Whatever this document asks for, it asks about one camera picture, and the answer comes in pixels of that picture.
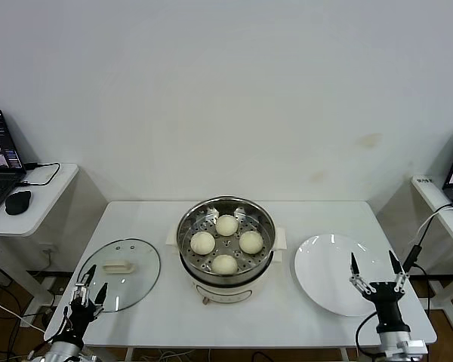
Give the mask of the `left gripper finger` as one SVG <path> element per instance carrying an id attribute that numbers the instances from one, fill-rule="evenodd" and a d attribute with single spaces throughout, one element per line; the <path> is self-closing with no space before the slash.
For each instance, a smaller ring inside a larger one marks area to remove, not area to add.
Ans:
<path id="1" fill-rule="evenodd" d="M 72 301 L 79 305 L 87 305 L 89 300 L 89 287 L 96 272 L 96 265 L 92 265 L 75 284 L 72 292 Z"/>
<path id="2" fill-rule="evenodd" d="M 107 295 L 108 283 L 105 282 L 103 286 L 100 288 L 99 292 L 97 293 L 94 299 L 94 313 L 100 314 L 104 310 L 104 302 Z"/>

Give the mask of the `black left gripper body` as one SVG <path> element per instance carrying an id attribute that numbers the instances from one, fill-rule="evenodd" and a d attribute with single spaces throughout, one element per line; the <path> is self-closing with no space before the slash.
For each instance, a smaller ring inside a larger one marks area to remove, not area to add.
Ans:
<path id="1" fill-rule="evenodd" d="M 69 320 L 72 326 L 66 331 L 69 342 L 83 342 L 88 325 L 97 319 L 96 305 L 88 299 L 83 305 L 81 299 L 75 299 L 71 304 Z"/>

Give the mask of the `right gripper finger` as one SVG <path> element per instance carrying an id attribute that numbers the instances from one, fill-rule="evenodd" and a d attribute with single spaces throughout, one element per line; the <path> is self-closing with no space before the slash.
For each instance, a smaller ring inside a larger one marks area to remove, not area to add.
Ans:
<path id="1" fill-rule="evenodd" d="M 392 250 L 389 251 L 390 262 L 395 274 L 394 291 L 396 293 L 405 293 L 405 282 L 409 279 L 409 275 L 404 271 L 400 261 Z"/>
<path id="2" fill-rule="evenodd" d="M 368 296 L 376 293 L 376 289 L 365 281 L 360 275 L 359 266 L 354 253 L 350 254 L 350 283 L 363 295 Z"/>

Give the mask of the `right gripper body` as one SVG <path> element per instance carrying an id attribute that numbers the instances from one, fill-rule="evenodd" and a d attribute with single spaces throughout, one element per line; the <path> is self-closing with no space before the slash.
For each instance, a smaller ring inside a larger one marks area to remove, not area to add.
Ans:
<path id="1" fill-rule="evenodd" d="M 407 324 L 402 319 L 398 305 L 404 293 L 399 288 L 396 289 L 396 283 L 394 281 L 371 282 L 369 286 L 375 289 L 368 296 L 368 300 L 374 304 L 377 312 L 376 331 L 378 333 L 406 332 Z"/>

